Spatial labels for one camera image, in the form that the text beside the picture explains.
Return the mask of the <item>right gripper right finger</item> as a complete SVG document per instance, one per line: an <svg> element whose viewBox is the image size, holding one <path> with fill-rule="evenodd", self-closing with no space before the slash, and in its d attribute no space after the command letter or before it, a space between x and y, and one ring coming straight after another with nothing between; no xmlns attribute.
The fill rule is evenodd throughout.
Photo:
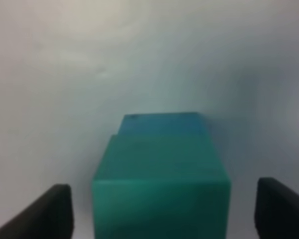
<svg viewBox="0 0 299 239"><path fill-rule="evenodd" d="M261 239L299 239L299 194L275 178L260 178L254 222Z"/></svg>

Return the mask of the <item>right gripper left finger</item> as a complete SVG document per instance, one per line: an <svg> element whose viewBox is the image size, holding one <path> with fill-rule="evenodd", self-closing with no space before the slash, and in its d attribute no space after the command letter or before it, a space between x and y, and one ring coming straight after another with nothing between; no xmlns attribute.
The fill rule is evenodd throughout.
<svg viewBox="0 0 299 239"><path fill-rule="evenodd" d="M74 232L71 187L56 184L0 228L0 239L70 239Z"/></svg>

